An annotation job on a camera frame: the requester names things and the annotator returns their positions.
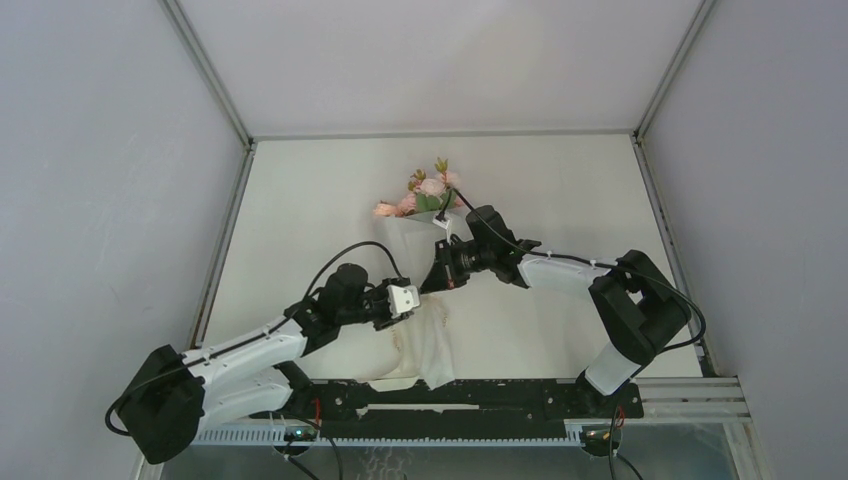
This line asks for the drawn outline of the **translucent white wrapping paper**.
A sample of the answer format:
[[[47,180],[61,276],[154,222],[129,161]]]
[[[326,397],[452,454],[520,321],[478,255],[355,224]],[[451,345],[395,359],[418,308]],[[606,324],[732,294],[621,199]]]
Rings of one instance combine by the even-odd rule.
[[[434,260],[435,243],[451,233],[433,222],[432,213],[409,217],[377,217],[377,238],[394,255],[401,272],[418,288],[420,306],[389,329],[400,355],[391,371],[368,381],[378,392],[406,390],[421,381],[431,390],[456,379],[448,332],[449,310],[436,293],[426,294],[423,281]]]

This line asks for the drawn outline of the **pink fake rose stem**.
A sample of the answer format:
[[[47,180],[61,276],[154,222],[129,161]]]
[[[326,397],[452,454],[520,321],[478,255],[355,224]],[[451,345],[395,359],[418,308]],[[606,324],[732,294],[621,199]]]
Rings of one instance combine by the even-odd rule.
[[[379,202],[373,209],[376,217],[402,217],[403,213],[397,205]]]
[[[407,195],[397,205],[400,215],[407,216],[440,210],[447,193],[447,186],[441,176],[428,177],[423,170],[417,170],[407,184]]]
[[[450,194],[450,199],[454,207],[462,207],[464,203],[456,193],[456,190],[460,188],[460,176],[449,170],[449,160],[447,158],[438,158],[434,167],[438,172],[437,178],[443,185],[443,192]]]

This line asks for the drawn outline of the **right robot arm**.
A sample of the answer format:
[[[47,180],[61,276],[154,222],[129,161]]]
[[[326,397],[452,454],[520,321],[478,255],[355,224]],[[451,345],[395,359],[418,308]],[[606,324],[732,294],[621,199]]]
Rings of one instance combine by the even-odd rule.
[[[700,308],[642,251],[630,250],[610,262],[541,252],[540,242],[517,239],[490,205],[472,209],[466,224],[471,239],[451,234],[436,242],[420,292],[454,290],[483,271],[524,289],[586,289],[608,337],[578,377],[579,406],[589,415],[605,415],[625,384],[660,354],[678,349],[674,338],[691,318],[697,318],[699,330],[688,342],[694,344],[706,333]]]

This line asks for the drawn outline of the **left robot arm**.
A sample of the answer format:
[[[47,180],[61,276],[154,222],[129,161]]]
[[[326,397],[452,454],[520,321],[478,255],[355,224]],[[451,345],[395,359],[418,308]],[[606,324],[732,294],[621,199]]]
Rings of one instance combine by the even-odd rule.
[[[229,341],[177,352],[172,346],[148,355],[105,415],[107,428],[133,439],[150,464],[164,463],[202,432],[256,414],[282,410],[305,414],[313,394],[296,365],[335,341],[348,325],[384,330],[420,306],[410,279],[378,284],[356,264],[343,264],[326,283],[270,323]]]

